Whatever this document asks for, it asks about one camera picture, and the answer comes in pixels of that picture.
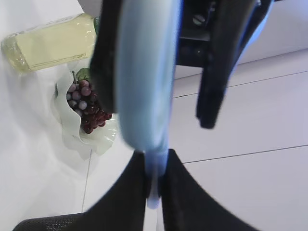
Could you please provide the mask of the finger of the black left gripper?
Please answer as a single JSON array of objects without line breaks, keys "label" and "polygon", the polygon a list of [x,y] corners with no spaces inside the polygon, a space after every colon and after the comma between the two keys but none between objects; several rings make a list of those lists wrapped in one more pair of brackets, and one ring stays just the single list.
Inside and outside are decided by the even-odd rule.
[{"label": "finger of the black left gripper", "polygon": [[107,113],[115,113],[115,47],[122,0],[104,0],[101,15],[94,19],[97,35],[90,62],[90,77],[99,103]]},{"label": "finger of the black left gripper", "polygon": [[229,77],[246,46],[262,30],[271,6],[270,0],[222,0],[218,3],[196,107],[196,117],[202,128],[214,128]]}]

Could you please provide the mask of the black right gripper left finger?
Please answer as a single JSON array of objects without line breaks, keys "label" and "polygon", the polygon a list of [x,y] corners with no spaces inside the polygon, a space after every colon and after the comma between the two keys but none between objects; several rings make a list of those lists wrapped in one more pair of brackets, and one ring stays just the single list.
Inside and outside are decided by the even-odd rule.
[{"label": "black right gripper left finger", "polygon": [[146,194],[144,155],[134,152],[108,192],[64,231],[141,231]]}]

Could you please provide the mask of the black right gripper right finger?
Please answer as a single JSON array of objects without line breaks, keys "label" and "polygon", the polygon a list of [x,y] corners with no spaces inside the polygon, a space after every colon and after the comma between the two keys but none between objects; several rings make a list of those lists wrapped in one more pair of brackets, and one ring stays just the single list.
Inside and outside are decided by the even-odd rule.
[{"label": "black right gripper right finger", "polygon": [[161,180],[166,231],[255,231],[216,202],[190,175],[173,149]]}]

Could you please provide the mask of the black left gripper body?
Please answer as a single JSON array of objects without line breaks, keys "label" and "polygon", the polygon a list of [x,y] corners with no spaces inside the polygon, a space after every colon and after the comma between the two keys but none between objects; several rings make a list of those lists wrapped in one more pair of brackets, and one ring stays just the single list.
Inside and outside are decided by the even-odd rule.
[{"label": "black left gripper body", "polygon": [[183,2],[177,65],[204,66],[216,6],[215,0]]}]

